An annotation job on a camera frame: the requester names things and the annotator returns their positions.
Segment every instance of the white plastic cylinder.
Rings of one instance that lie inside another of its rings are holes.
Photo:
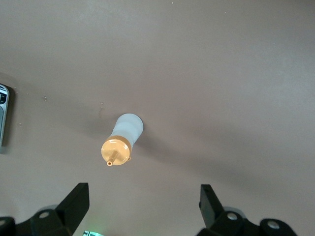
[[[141,118],[135,114],[128,113],[118,118],[111,136],[119,135],[125,137],[132,148],[142,131],[143,122]]]

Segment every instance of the green light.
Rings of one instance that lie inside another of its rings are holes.
[[[84,231],[83,236],[104,236],[104,235],[101,235],[99,233],[92,232],[92,231]]]

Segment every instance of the silver device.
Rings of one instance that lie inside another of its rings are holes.
[[[9,90],[6,88],[6,86],[0,84],[0,129],[1,129],[0,147],[2,146],[8,102],[9,102]]]

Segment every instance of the metal screw head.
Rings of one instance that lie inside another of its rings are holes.
[[[274,230],[280,229],[280,226],[278,225],[278,223],[275,222],[275,221],[273,221],[273,220],[268,221],[267,224],[268,224],[268,226],[269,226],[270,228],[272,228],[272,229],[274,229]]]
[[[41,214],[39,215],[39,218],[40,218],[40,219],[43,219],[43,218],[46,218],[47,216],[49,216],[49,212],[48,212],[48,211],[45,211],[45,212],[43,212],[43,213],[41,213]]]
[[[227,214],[227,217],[230,219],[230,220],[237,220],[237,215],[234,214],[233,212],[230,212]]]

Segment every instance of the gray surface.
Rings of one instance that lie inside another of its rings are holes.
[[[0,83],[17,94],[0,215],[87,181],[76,236],[193,236],[209,183],[252,222],[312,235],[314,22],[307,0],[1,0]],[[100,148],[127,112],[145,130],[110,168]]]

